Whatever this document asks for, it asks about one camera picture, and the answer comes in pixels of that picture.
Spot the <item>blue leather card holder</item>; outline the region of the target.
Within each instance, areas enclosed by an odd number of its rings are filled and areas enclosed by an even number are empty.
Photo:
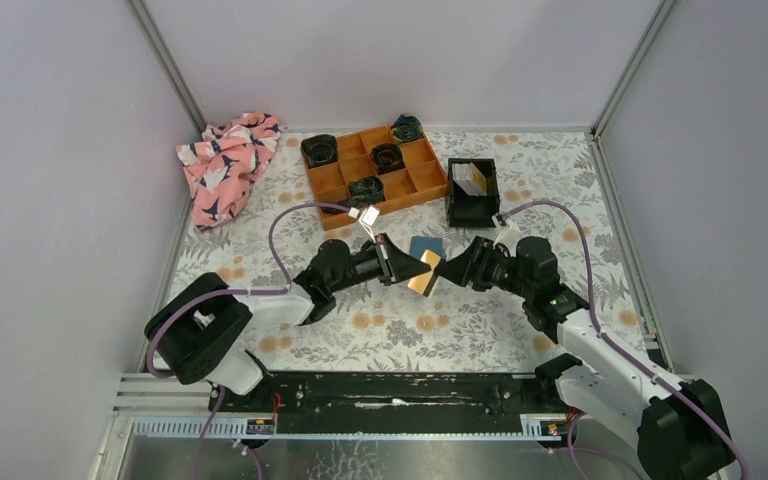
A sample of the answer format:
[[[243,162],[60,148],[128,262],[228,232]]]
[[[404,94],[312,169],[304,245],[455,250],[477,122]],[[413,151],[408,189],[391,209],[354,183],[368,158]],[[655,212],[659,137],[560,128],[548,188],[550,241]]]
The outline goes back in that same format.
[[[427,251],[431,251],[441,259],[444,259],[446,257],[446,253],[443,239],[429,236],[413,236],[411,238],[409,254],[412,257],[421,259]]]

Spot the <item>wooden compartment tray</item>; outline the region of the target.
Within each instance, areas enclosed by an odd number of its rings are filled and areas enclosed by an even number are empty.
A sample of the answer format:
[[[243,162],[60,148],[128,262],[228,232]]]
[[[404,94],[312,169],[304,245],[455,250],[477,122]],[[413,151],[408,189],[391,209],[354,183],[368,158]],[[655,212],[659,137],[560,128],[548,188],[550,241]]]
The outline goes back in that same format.
[[[395,144],[390,126],[335,137],[339,151],[336,163],[309,169],[302,157],[315,200],[327,205],[319,209],[319,218],[325,230],[351,223],[348,214],[336,212],[336,205],[348,198],[348,184],[363,177],[377,176],[383,182],[386,200],[376,204],[383,214],[418,206],[442,198],[447,193],[447,176],[425,134],[421,140],[398,145],[405,167],[384,175],[376,174],[370,153],[377,145]]]

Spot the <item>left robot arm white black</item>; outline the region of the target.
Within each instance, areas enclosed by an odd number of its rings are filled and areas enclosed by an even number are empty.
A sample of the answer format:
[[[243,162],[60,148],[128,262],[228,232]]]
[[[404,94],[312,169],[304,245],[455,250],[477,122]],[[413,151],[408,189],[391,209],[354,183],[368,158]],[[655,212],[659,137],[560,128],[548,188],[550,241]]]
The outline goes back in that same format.
[[[148,321],[147,357],[165,363],[153,370],[160,378],[174,377],[182,385],[209,382],[256,411],[269,401],[271,387],[265,367],[238,343],[247,326],[310,325],[335,308],[339,291],[371,280],[398,284],[431,270],[378,234],[356,252],[342,240],[323,242],[287,287],[232,288],[218,274],[206,273]]]

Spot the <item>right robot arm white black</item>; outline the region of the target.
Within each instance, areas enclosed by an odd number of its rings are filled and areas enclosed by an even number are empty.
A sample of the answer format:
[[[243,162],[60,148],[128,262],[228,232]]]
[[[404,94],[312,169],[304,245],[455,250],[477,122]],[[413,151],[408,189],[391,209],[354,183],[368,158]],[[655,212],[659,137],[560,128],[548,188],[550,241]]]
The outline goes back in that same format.
[[[475,291],[522,299],[528,322],[566,355],[546,362],[535,402],[565,405],[597,420],[632,447],[652,479],[706,479],[736,461],[722,404],[704,380],[688,381],[633,352],[599,326],[587,301],[565,285],[547,239],[524,237],[514,251],[477,237],[436,274]]]

